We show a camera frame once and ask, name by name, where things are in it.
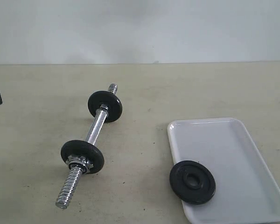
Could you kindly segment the chrome dumbbell bar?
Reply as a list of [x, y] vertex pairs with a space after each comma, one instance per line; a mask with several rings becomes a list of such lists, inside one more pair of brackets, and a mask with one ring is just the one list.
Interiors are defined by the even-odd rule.
[[[116, 84], [110, 84], [107, 91], [116, 95], [117, 89], [118, 87]], [[103, 127], [103, 124], [105, 124], [105, 119], [107, 118], [107, 116], [108, 107], [106, 105], [101, 105], [100, 108], [96, 110], [96, 116], [94, 117], [94, 120], [84, 141], [87, 141], [88, 143], [96, 146], [95, 144], [97, 142], [99, 133]], [[84, 174], [80, 167], [73, 167], [70, 169], [69, 175], [66, 178], [56, 199], [56, 206], [58, 208], [68, 208], [82, 175]]]

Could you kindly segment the chrome star collar nut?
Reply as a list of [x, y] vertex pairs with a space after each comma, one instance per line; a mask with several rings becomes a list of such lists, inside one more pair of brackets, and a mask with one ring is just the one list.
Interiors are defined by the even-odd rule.
[[83, 174], [90, 173], [91, 169], [94, 167], [89, 159], [81, 155], [70, 155], [65, 163], [68, 165], [69, 169], [80, 167]]

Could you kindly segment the white rectangular tray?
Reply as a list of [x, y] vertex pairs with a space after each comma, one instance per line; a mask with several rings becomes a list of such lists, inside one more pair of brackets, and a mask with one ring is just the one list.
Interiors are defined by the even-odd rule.
[[213, 175], [205, 204], [182, 201], [193, 224], [280, 222], [280, 189], [244, 124], [234, 118], [176, 120], [168, 125], [174, 165], [195, 161]]

